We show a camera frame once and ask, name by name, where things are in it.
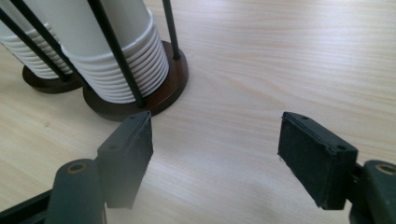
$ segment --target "stacked paper cups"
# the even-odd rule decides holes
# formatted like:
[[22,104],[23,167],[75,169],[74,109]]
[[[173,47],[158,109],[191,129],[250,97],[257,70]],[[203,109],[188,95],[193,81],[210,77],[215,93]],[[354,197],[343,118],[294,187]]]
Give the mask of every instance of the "stacked paper cups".
[[[95,92],[110,103],[134,102],[87,1],[40,0],[37,4],[61,40],[64,54]],[[139,90],[143,96],[153,93],[165,80],[169,64],[152,14],[142,0],[102,4]]]
[[[0,1],[0,7],[8,16],[16,22],[20,28],[30,36],[30,38],[66,73],[73,73],[43,37],[34,27],[22,16],[22,14],[10,3],[10,1]],[[55,36],[50,26],[45,23],[49,32]],[[25,64],[36,76],[43,79],[55,79],[58,76],[21,41],[11,30],[0,21],[0,43],[6,47],[16,58]]]

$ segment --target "dark wooden base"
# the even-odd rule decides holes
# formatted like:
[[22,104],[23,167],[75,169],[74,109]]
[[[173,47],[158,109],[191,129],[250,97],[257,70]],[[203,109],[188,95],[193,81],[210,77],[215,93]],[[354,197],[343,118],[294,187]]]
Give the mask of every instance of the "dark wooden base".
[[169,62],[168,75],[161,85],[151,95],[145,97],[146,106],[139,108],[136,102],[130,104],[113,104],[100,98],[95,91],[83,88],[84,99],[88,106],[99,116],[115,120],[123,121],[131,114],[149,110],[151,115],[159,114],[177,100],[186,87],[189,77],[189,68],[187,66],[186,56],[180,51],[181,58],[177,61],[173,60],[173,51],[170,43],[163,41],[163,47]]
[[24,66],[22,70],[23,80],[36,91],[57,94],[73,91],[81,87],[81,82],[75,74],[70,75],[66,82],[56,79],[43,79],[37,77],[28,67]]

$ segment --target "wood grain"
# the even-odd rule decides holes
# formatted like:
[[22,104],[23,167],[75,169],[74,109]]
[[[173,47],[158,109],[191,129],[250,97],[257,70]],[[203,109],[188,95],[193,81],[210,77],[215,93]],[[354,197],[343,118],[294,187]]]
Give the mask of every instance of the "wood grain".
[[[164,40],[161,1],[146,0]],[[172,1],[190,79],[152,119],[154,155],[134,209],[109,223],[348,223],[316,208],[277,153],[283,111],[305,114],[396,163],[393,1]],[[52,186],[68,161],[94,158],[117,128],[81,89],[34,91],[0,48],[0,210]]]

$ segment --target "wooden table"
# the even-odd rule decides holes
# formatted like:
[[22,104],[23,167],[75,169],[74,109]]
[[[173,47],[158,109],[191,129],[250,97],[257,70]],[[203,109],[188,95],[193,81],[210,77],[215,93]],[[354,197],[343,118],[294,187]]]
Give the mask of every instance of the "wooden table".
[[[168,40],[161,1],[147,0]],[[132,211],[109,223],[348,223],[318,209],[276,155],[283,111],[315,119],[396,163],[396,4],[392,1],[174,0],[190,79],[152,118],[154,155]],[[0,48],[0,210],[52,186],[66,162],[96,156],[119,126],[82,89],[50,95]]]

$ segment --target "black plastic part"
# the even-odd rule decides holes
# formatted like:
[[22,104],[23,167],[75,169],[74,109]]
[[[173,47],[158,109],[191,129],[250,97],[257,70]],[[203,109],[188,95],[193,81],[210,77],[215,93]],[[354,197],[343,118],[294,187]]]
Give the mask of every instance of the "black plastic part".
[[132,208],[152,154],[148,111],[128,117],[99,147],[95,161],[107,207]]
[[45,223],[106,223],[99,173],[93,160],[71,161],[58,170]]
[[326,210],[344,208],[358,150],[314,120],[285,112],[278,154]]
[[19,203],[0,213],[0,223],[44,223],[50,200],[50,190]]
[[396,223],[396,165],[367,161],[361,183],[375,224]]

